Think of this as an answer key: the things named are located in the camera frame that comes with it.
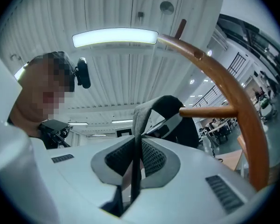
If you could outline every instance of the vent grille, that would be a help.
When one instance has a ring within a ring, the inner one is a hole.
[[[215,193],[227,214],[234,212],[244,203],[218,175],[207,177],[206,182]]]

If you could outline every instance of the wooden handle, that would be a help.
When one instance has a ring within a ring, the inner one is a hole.
[[[238,112],[232,106],[225,107],[203,107],[203,108],[180,108],[179,114],[183,117],[200,118],[233,118]]]
[[[198,68],[200,68],[217,85],[223,95],[229,101],[232,108],[228,108],[225,117],[234,114],[238,118],[238,124],[246,144],[249,157],[249,178],[250,183],[256,190],[260,190],[268,183],[269,161],[265,133],[263,131],[259,116],[243,87],[219,62],[206,55],[200,49],[174,37],[159,35],[158,41],[171,48],[176,49]],[[222,109],[207,108],[204,110],[191,111],[192,109],[181,108],[180,114],[199,115],[200,117],[213,118],[219,114],[224,117]]]

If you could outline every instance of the black mesh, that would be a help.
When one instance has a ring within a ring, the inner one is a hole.
[[[133,160],[135,139],[117,148],[105,157],[105,163],[113,171],[123,176]]]
[[[159,171],[162,167],[164,167],[166,162],[165,154],[157,148],[151,146],[143,139],[142,154],[146,177],[150,176],[151,174],[154,174],[155,172]]]

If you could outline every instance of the ceiling lamp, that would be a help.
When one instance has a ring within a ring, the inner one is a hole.
[[[23,65],[22,66],[22,68],[21,69],[19,69],[18,71],[17,71],[17,73],[15,73],[15,75],[14,75],[14,77],[16,78],[16,80],[19,80],[20,79],[20,77],[21,77],[21,74],[24,72],[24,67],[26,67],[28,65],[28,63],[26,63],[25,65]]]
[[[92,136],[93,137],[105,137],[106,135],[105,134],[93,134]]]
[[[118,124],[118,123],[129,123],[129,122],[132,122],[133,120],[132,119],[126,119],[126,120],[114,120],[114,121],[111,121],[112,124]]]
[[[158,33],[137,28],[108,28],[73,35],[75,47],[107,42],[141,42],[156,44]]]
[[[68,123],[69,125],[89,125],[88,123],[86,122],[70,122]]]
[[[207,53],[206,53],[208,56],[211,56],[213,54],[213,51],[212,50],[209,50]]]

